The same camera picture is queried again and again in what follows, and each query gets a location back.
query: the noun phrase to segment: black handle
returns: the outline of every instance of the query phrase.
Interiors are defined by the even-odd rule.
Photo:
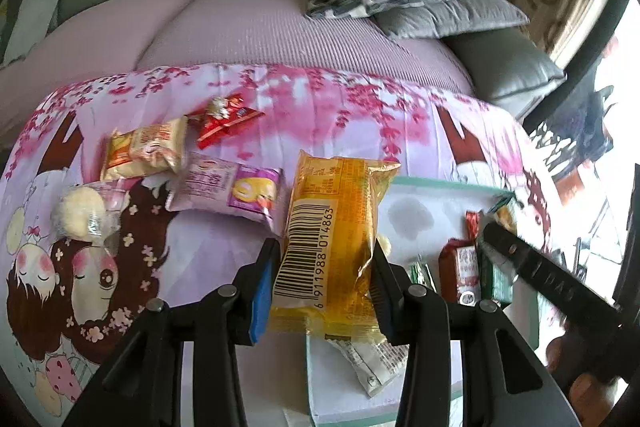
[[[580,328],[609,333],[622,323],[620,313],[607,301],[500,224],[484,227],[481,245],[510,261],[519,277]]]
[[[418,330],[409,348],[396,426],[448,426],[451,353],[447,303],[418,284],[404,292],[404,303],[407,312],[417,315]]]
[[[246,427],[236,346],[228,334],[227,315],[238,293],[221,295],[225,285],[207,295],[196,313],[193,343],[193,420],[195,425]]]

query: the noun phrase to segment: red candy wrapper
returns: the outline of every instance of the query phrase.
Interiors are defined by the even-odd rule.
[[[230,127],[264,115],[250,107],[244,107],[242,98],[233,94],[226,98],[214,98],[202,116],[200,135],[196,141],[199,149],[216,142],[221,133],[226,134]]]
[[[478,233],[480,232],[480,214],[478,212],[473,212],[472,210],[468,210],[465,213],[465,223],[466,223],[466,236],[469,241],[476,241],[478,238]]]
[[[449,239],[438,258],[442,297],[474,306],[481,298],[478,256],[472,241]]]

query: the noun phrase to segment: cartoon girl print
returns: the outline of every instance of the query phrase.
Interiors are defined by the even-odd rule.
[[[158,295],[168,258],[166,231],[177,213],[164,209],[166,183],[131,180],[117,250],[63,238],[53,242],[50,209],[82,143],[74,114],[63,120],[43,156],[24,204],[14,212],[6,245],[7,317],[18,368],[44,410],[59,417],[74,402],[145,303]],[[39,216],[40,210],[46,215]]]
[[[500,175],[487,163],[478,137],[460,122],[456,126],[446,108],[437,105],[436,111],[453,155],[453,181],[501,187]]]
[[[158,295],[158,270],[167,260],[166,230],[177,215],[164,209],[166,184],[148,188],[139,180],[120,216],[116,255],[89,243],[62,239],[52,261],[64,287],[62,335],[87,360],[101,363]]]
[[[6,247],[15,255],[7,276],[7,318],[17,342],[32,360],[42,361],[60,345],[61,315],[59,275],[50,258],[49,209],[63,186],[66,172],[76,156],[82,134],[76,127],[65,140],[74,121],[69,113],[52,138],[18,208],[6,230]]]

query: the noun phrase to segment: cherry blossom print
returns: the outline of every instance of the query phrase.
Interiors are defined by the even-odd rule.
[[[91,341],[95,344],[96,342],[101,341],[104,338],[104,334],[100,331],[100,328],[98,326],[94,326],[93,328],[89,328],[89,330],[86,332],[86,338],[88,341]]]

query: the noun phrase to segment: barcode number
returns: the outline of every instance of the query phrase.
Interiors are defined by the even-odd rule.
[[[274,295],[307,299],[316,308],[324,307],[335,220],[332,203],[300,200],[294,204],[287,227],[289,242],[273,285]]]

